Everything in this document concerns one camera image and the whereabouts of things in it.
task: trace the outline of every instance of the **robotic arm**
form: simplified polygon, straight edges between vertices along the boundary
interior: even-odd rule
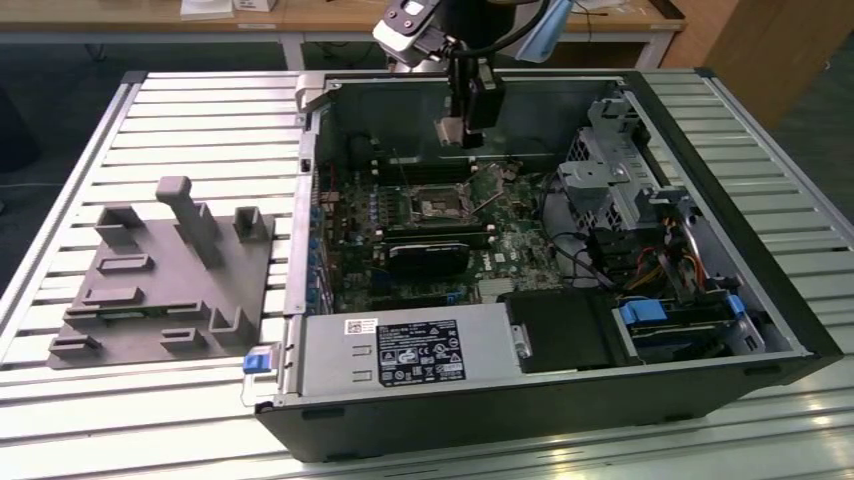
[[[544,61],[571,7],[571,0],[392,0],[373,38],[406,67],[446,72],[449,108],[436,122],[442,144],[482,145],[504,99],[494,54]]]

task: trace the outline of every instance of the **wooden desk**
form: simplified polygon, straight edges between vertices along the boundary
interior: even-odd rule
[[[234,12],[234,18],[182,22],[178,0],[0,0],[0,43],[276,42],[288,69],[304,70],[305,42],[372,41],[386,0],[278,0],[269,13]],[[561,42],[644,45],[636,66],[656,67],[673,32],[648,0],[572,15]]]

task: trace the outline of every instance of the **gray plastic holder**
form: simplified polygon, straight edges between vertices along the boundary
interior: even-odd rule
[[[246,206],[213,217],[186,177],[156,198],[176,220],[109,206],[102,242],[50,344],[53,369],[244,355],[257,342],[273,217]]]

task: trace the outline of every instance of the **floor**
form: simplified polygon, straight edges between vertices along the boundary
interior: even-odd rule
[[[0,173],[0,288],[14,273],[123,72],[284,69],[272,44],[126,45],[109,46],[105,53],[105,61],[93,62],[81,46],[0,46],[0,86],[42,149],[37,162]],[[364,44],[306,46],[305,57],[308,68],[384,64],[378,49]],[[854,219],[851,85],[854,37],[772,134]]]

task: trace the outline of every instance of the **wooden cabinet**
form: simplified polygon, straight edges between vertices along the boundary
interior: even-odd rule
[[[854,28],[854,0],[671,0],[687,26],[661,67],[713,70],[773,128]]]

